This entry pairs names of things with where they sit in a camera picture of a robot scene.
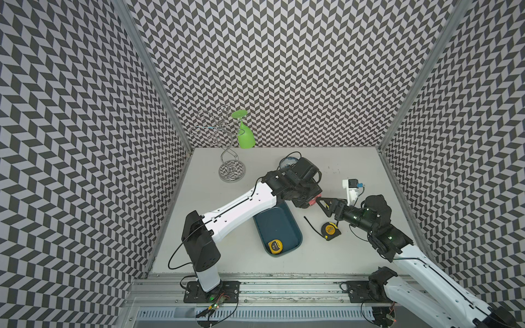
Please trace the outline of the teal plastic storage tray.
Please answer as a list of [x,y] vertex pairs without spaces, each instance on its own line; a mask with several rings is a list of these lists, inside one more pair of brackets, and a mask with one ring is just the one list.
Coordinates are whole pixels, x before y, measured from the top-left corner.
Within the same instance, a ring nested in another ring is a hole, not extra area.
[[[264,250],[273,258],[289,254],[303,243],[303,234],[286,202],[255,215],[254,223]],[[281,254],[273,255],[269,251],[268,243],[274,239],[284,245]]]

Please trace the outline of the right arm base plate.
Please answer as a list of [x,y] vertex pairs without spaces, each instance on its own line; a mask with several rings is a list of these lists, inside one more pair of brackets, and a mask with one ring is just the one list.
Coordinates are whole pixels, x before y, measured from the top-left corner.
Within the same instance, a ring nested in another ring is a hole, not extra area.
[[377,282],[348,281],[345,285],[351,303],[392,303]]

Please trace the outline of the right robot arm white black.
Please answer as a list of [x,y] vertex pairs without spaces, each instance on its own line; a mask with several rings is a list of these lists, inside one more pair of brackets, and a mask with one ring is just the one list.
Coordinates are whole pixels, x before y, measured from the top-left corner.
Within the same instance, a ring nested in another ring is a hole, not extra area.
[[402,230],[391,222],[384,196],[367,197],[361,206],[344,199],[317,198],[327,217],[366,232],[367,241],[388,262],[412,277],[424,291],[409,286],[392,269],[382,267],[369,277],[373,299],[402,305],[431,327],[517,327],[505,307],[493,307],[443,272]]

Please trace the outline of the yellow black tape measure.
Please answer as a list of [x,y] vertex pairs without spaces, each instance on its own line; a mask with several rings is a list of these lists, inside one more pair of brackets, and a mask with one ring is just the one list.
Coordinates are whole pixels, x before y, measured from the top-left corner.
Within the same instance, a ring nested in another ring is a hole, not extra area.
[[324,240],[326,241],[332,241],[333,239],[337,238],[341,235],[341,231],[339,230],[339,227],[332,222],[326,222],[320,229],[316,229],[310,220],[304,216],[304,219],[308,223],[308,225]]

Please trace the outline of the pink tape measure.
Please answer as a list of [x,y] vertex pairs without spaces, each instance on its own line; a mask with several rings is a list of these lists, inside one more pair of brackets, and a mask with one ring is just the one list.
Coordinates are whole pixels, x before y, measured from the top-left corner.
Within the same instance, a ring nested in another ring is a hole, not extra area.
[[311,199],[311,200],[308,202],[308,204],[309,204],[310,206],[314,206],[314,205],[316,205],[316,203],[317,203],[317,199],[320,198],[320,197],[321,197],[321,194],[315,196],[313,199]]

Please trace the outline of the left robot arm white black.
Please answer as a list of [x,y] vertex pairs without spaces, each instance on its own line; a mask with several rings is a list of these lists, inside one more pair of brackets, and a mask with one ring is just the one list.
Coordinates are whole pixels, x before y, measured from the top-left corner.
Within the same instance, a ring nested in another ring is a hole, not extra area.
[[270,171],[258,178],[251,190],[232,202],[203,215],[192,211],[185,218],[181,236],[200,287],[205,292],[219,288],[217,244],[247,220],[284,201],[307,209],[322,194],[322,173],[316,166]]

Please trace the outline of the yellow tape measure front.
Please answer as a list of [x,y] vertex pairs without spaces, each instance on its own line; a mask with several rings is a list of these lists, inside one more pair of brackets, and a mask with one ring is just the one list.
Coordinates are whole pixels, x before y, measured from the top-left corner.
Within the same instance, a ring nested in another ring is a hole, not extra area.
[[284,245],[279,239],[274,239],[268,243],[268,248],[271,254],[281,254],[284,250]]

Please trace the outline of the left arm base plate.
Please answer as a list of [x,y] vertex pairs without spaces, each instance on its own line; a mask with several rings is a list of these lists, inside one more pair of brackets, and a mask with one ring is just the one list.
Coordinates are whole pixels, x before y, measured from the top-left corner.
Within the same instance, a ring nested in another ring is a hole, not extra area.
[[199,281],[188,282],[186,285],[184,303],[211,304],[224,297],[224,303],[236,303],[239,300],[240,281],[222,281],[217,287],[205,292]]

